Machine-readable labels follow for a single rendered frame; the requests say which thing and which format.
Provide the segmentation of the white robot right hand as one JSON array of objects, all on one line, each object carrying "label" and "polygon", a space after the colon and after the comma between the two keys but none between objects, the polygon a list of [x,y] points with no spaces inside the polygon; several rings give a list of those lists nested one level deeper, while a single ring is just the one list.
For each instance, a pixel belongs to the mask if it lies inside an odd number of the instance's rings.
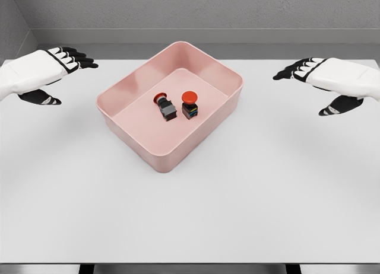
[{"label": "white robot right hand", "polygon": [[337,58],[305,58],[285,67],[273,79],[296,79],[338,93],[319,112],[320,116],[330,116],[351,111],[362,105],[364,98],[371,97],[371,82],[378,70]]}]

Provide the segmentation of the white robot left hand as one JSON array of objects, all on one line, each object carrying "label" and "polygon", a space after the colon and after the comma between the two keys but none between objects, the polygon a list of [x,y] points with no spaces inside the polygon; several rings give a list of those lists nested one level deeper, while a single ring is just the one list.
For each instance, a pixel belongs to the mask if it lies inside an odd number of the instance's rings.
[{"label": "white robot left hand", "polygon": [[98,68],[98,64],[85,53],[71,47],[54,47],[37,50],[8,63],[10,94],[37,105],[60,105],[61,101],[41,88],[58,82],[63,77],[85,68]]}]

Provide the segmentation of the pink plastic basket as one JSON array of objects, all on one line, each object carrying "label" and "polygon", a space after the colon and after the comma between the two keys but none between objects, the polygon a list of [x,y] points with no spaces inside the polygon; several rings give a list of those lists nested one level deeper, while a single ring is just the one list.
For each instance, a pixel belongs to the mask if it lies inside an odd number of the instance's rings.
[{"label": "pink plastic basket", "polygon": [[[175,42],[100,93],[109,129],[156,171],[181,162],[237,106],[242,77],[187,42]],[[182,113],[182,94],[197,94],[198,114]],[[154,96],[166,93],[177,117],[165,121]]]}]

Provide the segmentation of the red button switch grey body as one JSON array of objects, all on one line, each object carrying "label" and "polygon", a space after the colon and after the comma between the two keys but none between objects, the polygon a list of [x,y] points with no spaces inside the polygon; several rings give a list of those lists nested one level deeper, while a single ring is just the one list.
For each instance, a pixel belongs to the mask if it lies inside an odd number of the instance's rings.
[{"label": "red button switch grey body", "polygon": [[165,119],[165,121],[170,121],[177,117],[176,107],[172,104],[170,100],[167,99],[166,93],[158,93],[154,96],[154,103],[157,104],[161,115]]}]

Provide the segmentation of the red mushroom button switch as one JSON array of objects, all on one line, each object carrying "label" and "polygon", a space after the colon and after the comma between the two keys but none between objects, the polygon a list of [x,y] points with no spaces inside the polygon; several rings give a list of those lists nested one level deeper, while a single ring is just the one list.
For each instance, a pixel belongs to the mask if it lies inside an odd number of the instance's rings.
[{"label": "red mushroom button switch", "polygon": [[198,114],[197,100],[198,96],[193,91],[186,91],[182,94],[182,113],[187,119],[191,119]]}]

